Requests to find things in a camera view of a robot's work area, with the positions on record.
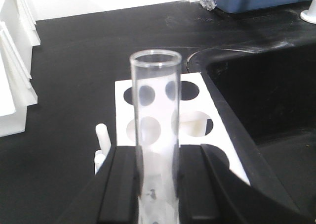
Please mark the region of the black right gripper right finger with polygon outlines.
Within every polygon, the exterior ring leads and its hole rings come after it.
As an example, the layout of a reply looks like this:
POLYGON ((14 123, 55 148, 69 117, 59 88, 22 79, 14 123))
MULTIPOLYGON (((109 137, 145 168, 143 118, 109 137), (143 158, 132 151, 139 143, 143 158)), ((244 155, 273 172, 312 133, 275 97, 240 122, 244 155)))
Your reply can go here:
POLYGON ((180 148, 180 223, 307 224, 309 219, 249 186, 213 145, 180 148))

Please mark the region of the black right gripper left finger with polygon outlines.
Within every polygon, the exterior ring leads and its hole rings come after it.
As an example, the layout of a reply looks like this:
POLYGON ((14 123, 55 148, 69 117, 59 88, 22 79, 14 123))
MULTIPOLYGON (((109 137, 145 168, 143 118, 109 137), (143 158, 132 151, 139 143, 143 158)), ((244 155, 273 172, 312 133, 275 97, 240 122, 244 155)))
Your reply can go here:
POLYGON ((105 162, 69 208, 60 224, 135 224, 138 174, 133 146, 110 149, 105 162))

